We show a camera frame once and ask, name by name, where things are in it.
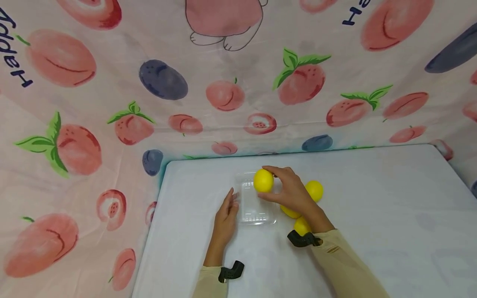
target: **right hand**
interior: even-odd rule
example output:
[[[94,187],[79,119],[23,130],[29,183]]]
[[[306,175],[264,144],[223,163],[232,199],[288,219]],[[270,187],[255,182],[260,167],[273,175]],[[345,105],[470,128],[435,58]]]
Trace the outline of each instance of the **right hand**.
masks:
[[[313,201],[300,177],[290,167],[278,168],[265,165],[262,168],[278,177],[282,188],[279,194],[259,193],[259,198],[300,213],[313,233],[324,233],[335,229],[323,209]]]
[[[259,193],[259,198],[283,205],[300,214],[305,214],[310,208],[316,206],[316,203],[301,182],[300,177],[290,167],[278,168],[264,165],[262,168],[280,179],[282,189],[279,194]]]

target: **sleeve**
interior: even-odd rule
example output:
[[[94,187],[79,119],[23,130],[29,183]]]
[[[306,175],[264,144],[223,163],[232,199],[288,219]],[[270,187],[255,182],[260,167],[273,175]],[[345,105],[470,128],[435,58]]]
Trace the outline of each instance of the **sleeve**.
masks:
[[[337,298],[389,298],[368,266],[338,230],[314,234],[322,244],[313,255],[331,281]]]
[[[225,298],[227,296],[227,283],[219,282],[220,270],[221,267],[203,266],[192,298]]]

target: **white tabletop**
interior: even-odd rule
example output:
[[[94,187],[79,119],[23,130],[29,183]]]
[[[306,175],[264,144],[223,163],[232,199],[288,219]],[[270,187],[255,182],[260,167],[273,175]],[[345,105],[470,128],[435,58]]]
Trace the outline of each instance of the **white tabletop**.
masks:
[[[134,298],[192,295],[215,212],[237,173],[290,166],[324,186],[319,205],[393,298],[477,297],[477,200],[431,145],[171,162]],[[332,297],[294,220],[239,226],[225,266],[245,264],[228,298]]]

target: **clear plastic container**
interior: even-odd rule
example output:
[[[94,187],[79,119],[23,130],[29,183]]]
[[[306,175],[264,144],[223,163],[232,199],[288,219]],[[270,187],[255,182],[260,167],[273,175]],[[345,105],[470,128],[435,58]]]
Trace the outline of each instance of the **clear plastic container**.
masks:
[[[253,176],[256,172],[246,172],[235,176],[237,200],[240,203],[238,220],[245,225],[274,224],[278,205],[267,202],[257,196],[257,191],[253,187]],[[279,191],[278,179],[274,180],[273,192]]]

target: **yellow ball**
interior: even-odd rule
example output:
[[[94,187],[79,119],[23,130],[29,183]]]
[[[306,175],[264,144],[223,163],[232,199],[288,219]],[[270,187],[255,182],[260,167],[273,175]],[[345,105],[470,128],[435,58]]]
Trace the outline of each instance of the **yellow ball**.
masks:
[[[293,211],[293,210],[290,210],[290,209],[288,209],[288,208],[285,207],[285,206],[280,205],[280,209],[281,209],[286,215],[290,216],[291,218],[298,218],[298,217],[301,216],[300,213],[295,212],[295,211]]]
[[[323,186],[320,182],[311,180],[305,185],[306,190],[310,194],[313,201],[318,202],[323,197]]]
[[[293,225],[293,229],[297,231],[300,236],[305,235],[308,232],[311,232],[311,228],[303,217],[298,218]]]
[[[259,193],[269,193],[273,188],[273,174],[265,169],[259,169],[253,176],[253,187]]]

